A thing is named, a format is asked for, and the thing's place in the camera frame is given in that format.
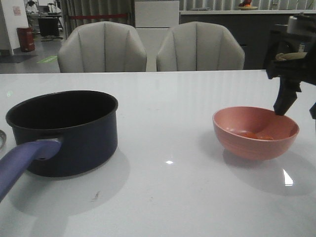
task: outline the fruit bowl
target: fruit bowl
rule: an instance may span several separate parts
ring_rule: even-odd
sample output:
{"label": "fruit bowl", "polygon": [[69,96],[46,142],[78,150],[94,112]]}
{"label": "fruit bowl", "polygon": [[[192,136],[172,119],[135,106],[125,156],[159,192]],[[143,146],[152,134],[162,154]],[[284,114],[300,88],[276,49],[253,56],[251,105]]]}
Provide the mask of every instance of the fruit bowl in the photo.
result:
{"label": "fruit bowl", "polygon": [[213,115],[219,142],[231,153],[245,159],[279,157],[293,144],[299,126],[287,116],[257,107],[229,107]]}

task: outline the blue handle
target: blue handle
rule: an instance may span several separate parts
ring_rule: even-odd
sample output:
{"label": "blue handle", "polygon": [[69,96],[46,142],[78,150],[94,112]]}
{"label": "blue handle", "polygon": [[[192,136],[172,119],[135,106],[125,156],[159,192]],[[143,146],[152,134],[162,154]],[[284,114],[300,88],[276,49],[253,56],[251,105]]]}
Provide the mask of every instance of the blue handle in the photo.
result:
{"label": "blue handle", "polygon": [[37,140],[13,148],[0,159],[0,202],[33,160],[52,158],[60,147],[58,139]]}

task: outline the chair backrest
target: chair backrest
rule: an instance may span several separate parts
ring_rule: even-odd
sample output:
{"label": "chair backrest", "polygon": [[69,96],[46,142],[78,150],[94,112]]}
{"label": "chair backrest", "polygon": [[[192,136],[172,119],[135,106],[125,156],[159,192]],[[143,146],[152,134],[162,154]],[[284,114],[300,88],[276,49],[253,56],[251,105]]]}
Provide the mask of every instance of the chair backrest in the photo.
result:
{"label": "chair backrest", "polygon": [[157,71],[242,70],[244,58],[226,27],[190,22],[168,29],[157,55]]}
{"label": "chair backrest", "polygon": [[109,21],[75,28],[58,52],[62,73],[144,72],[146,63],[136,29]]}

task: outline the saucepan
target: saucepan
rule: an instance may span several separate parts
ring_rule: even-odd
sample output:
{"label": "saucepan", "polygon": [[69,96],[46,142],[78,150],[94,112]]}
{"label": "saucepan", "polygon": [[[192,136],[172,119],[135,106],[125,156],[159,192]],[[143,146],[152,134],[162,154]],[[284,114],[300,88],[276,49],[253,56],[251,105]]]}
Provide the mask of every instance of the saucepan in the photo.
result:
{"label": "saucepan", "polygon": [[118,146],[118,101],[73,90],[21,102],[6,114],[16,146],[0,159],[0,201],[27,169],[47,177],[81,174],[107,161]]}

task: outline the red trash can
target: red trash can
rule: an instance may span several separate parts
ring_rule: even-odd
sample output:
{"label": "red trash can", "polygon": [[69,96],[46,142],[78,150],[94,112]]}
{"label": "red trash can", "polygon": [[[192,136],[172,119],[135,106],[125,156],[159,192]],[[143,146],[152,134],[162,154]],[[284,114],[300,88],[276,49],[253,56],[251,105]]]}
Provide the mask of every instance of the red trash can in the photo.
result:
{"label": "red trash can", "polygon": [[22,52],[29,52],[35,50],[32,28],[31,27],[19,27],[17,29],[20,47]]}

